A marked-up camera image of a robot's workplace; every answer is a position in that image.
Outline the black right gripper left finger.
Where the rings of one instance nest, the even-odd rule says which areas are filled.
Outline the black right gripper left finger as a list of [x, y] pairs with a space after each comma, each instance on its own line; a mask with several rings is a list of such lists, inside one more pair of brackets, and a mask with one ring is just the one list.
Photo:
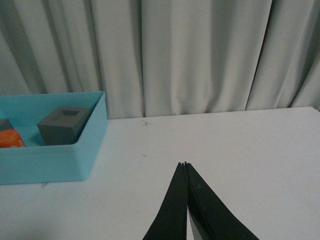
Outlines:
[[178, 163], [159, 211], [143, 237], [145, 240], [187, 238], [188, 182], [184, 166]]

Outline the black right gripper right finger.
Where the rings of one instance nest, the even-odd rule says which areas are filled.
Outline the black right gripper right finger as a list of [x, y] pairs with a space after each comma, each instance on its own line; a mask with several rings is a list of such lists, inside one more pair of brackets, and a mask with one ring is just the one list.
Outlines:
[[186, 164], [188, 211], [195, 240], [257, 240], [241, 223], [195, 168]]

